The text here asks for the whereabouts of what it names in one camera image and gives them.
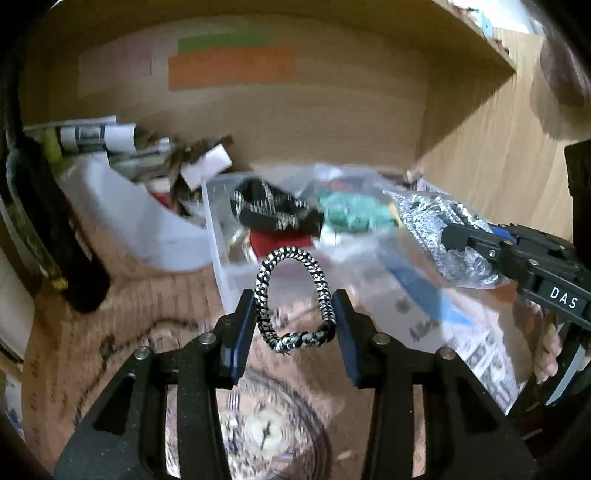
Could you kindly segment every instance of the orange sticker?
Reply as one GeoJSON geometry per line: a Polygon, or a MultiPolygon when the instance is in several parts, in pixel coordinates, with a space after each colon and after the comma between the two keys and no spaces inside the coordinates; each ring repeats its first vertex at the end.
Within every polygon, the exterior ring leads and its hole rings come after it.
{"type": "Polygon", "coordinates": [[[282,83],[295,68],[294,52],[283,47],[192,51],[168,59],[168,89],[282,83]]]}

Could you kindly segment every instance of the black and white rope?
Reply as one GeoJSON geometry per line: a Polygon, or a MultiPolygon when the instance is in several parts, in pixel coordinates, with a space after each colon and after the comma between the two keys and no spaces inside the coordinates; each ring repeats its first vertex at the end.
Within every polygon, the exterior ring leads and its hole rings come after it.
{"type": "Polygon", "coordinates": [[[243,181],[233,191],[230,203],[237,220],[257,231],[303,231],[318,236],[324,219],[306,200],[260,179],[243,181]]]}
{"type": "Polygon", "coordinates": [[[318,262],[305,250],[297,247],[281,247],[268,254],[256,276],[255,286],[256,322],[262,337],[276,353],[287,353],[294,348],[320,346],[335,336],[335,311],[330,298],[329,285],[318,262]],[[291,332],[279,337],[269,318],[268,289],[275,266],[286,258],[293,258],[306,267],[316,284],[318,305],[322,324],[315,332],[291,332]]]}

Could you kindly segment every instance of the wooden board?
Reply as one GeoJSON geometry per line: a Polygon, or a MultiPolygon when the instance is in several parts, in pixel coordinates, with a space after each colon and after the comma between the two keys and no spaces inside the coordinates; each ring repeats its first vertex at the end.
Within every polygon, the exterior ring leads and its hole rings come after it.
{"type": "Polygon", "coordinates": [[[421,168],[493,222],[569,239],[564,147],[591,137],[591,117],[558,105],[540,70],[541,37],[499,33],[517,73],[498,90],[495,70],[430,63],[421,168]]]}
{"type": "Polygon", "coordinates": [[[379,33],[419,48],[469,54],[512,69],[505,52],[446,0],[68,0],[44,18],[34,42],[51,55],[100,45],[155,24],[225,14],[311,18],[379,33]]]}
{"type": "Polygon", "coordinates": [[[30,53],[21,85],[26,124],[119,115],[191,141],[232,134],[232,159],[253,163],[415,164],[427,96],[425,55],[380,35],[287,17],[194,19],[142,31],[152,42],[152,75],[78,95],[78,54],[56,53],[44,70],[30,53]],[[170,92],[168,58],[178,39],[245,24],[268,30],[295,55],[289,81],[170,92]]]}

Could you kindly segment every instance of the clear plastic bag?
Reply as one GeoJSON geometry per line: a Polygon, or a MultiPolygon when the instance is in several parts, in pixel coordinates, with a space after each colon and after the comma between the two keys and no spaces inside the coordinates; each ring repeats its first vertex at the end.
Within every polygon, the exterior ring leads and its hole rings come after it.
{"type": "Polygon", "coordinates": [[[453,285],[496,288],[505,279],[491,263],[470,247],[447,250],[441,243],[443,229],[452,223],[492,233],[488,223],[463,203],[441,193],[388,192],[397,205],[402,224],[412,233],[439,273],[453,285]]]}

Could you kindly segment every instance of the braided cord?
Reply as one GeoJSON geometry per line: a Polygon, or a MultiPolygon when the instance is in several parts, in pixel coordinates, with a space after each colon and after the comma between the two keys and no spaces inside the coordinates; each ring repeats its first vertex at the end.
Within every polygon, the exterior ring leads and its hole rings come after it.
{"type": "Polygon", "coordinates": [[[256,276],[256,322],[267,345],[276,353],[287,353],[294,348],[320,346],[335,336],[335,311],[330,298],[329,285],[318,262],[305,250],[297,247],[281,247],[265,257],[256,276]],[[279,337],[269,318],[269,280],[275,266],[286,258],[293,258],[306,267],[316,285],[322,324],[315,332],[292,332],[279,337]]]}

